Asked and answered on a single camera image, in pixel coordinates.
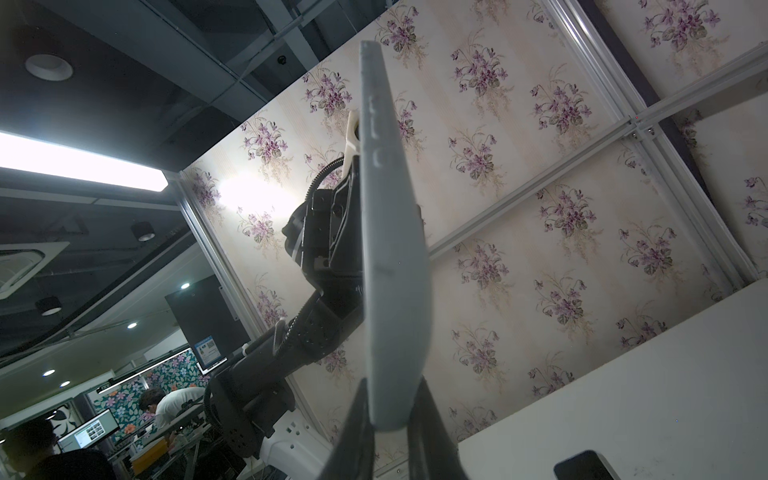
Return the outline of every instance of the fluorescent light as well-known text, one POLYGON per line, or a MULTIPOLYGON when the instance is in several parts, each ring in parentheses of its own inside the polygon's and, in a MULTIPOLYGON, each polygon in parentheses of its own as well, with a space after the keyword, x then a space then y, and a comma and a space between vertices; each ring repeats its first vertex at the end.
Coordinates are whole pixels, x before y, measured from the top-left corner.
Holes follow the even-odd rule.
POLYGON ((138 376, 139 376, 139 375, 141 375, 142 373, 144 373, 144 372, 146 372, 146 371, 148 371, 148 370, 152 370, 154 367, 156 367, 156 366, 160 365, 161 363, 165 363, 165 362, 167 362, 168 360, 170 360, 170 359, 173 359, 173 358, 175 358, 175 357, 177 357, 177 356, 181 355, 181 354, 182 354, 182 353, 184 353, 184 352, 189 352, 190 350, 192 350, 192 348, 191 348, 191 347, 190 347, 190 348, 188 348, 188 349, 184 349, 184 350, 181 350, 179 353, 175 353, 175 354, 173 354, 173 355, 169 356, 169 357, 168 357, 168 358, 166 358, 166 359, 162 359, 160 362, 157 362, 157 363, 155 363, 153 366, 148 366, 146 369, 143 369, 143 370, 141 370, 140 372, 134 373, 133 375, 131 375, 131 376, 127 377, 126 379, 122 379, 120 382, 117 382, 117 383, 115 383, 114 385, 110 385, 110 386, 108 386, 108 387, 104 387, 103 389, 97 389, 97 390, 96 390, 96 393, 98 393, 99 395, 101 395, 102 393, 105 393, 105 392, 109 392, 109 391, 111 391, 111 390, 114 390, 115 388, 117 388, 117 386, 118 386, 118 385, 122 385, 122 384, 124 384, 124 383, 128 382, 129 380, 135 379, 136 377, 138 377, 138 376))
POLYGON ((156 192, 168 185, 156 168, 5 132, 0 132, 0 151, 4 168, 156 192))

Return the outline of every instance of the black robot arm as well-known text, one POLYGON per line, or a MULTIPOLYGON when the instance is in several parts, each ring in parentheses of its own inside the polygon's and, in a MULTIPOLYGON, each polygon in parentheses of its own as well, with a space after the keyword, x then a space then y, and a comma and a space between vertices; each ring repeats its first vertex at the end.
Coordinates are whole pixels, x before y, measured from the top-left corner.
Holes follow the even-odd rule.
POLYGON ((334 189, 318 188, 341 166, 339 159, 320 172, 283 228, 286 252, 315 293, 289 322, 230 356, 208 384, 207 414, 243 457, 258 456, 274 422, 294 408, 285 378, 333 352, 362 322, 359 158, 334 189))

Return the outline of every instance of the air conditioner vent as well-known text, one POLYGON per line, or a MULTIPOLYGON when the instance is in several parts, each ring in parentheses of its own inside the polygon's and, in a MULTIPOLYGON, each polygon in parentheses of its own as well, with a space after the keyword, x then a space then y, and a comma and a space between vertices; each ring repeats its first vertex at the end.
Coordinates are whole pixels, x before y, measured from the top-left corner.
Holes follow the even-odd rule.
POLYGON ((69 242, 0 245, 0 300, 27 283, 67 245, 69 242))

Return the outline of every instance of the black hair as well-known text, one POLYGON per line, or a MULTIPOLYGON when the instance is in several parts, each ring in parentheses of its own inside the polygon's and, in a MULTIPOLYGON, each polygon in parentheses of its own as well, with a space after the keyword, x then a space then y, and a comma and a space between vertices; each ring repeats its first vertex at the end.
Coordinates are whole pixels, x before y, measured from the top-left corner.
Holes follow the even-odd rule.
POLYGON ((139 397, 139 409, 146 412, 150 405, 157 405, 165 397, 163 389, 149 389, 139 397))
POLYGON ((2 448, 8 457, 17 458, 24 454, 49 449, 55 443, 56 434, 53 433, 53 425, 46 419, 36 418, 6 432, 2 448))

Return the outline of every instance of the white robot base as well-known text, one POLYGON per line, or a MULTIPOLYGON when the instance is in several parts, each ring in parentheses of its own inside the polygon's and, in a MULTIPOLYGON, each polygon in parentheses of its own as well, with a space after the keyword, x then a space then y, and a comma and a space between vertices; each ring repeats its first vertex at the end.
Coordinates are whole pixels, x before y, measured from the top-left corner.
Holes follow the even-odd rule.
POLYGON ((296 409, 275 422, 275 432, 261 444, 259 458, 292 480, 315 480, 333 446, 296 409))

